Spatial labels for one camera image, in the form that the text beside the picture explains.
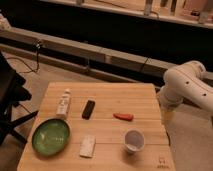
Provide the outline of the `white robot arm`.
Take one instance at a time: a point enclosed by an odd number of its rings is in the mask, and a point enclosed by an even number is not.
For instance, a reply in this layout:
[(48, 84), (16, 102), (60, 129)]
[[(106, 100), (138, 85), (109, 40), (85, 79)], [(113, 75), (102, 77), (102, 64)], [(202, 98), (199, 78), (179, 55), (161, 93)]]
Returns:
[(186, 98), (213, 117), (213, 87), (202, 79), (205, 66), (199, 61), (189, 61), (165, 71), (164, 85), (157, 93), (161, 108), (162, 123), (168, 124), (173, 117), (173, 110)]

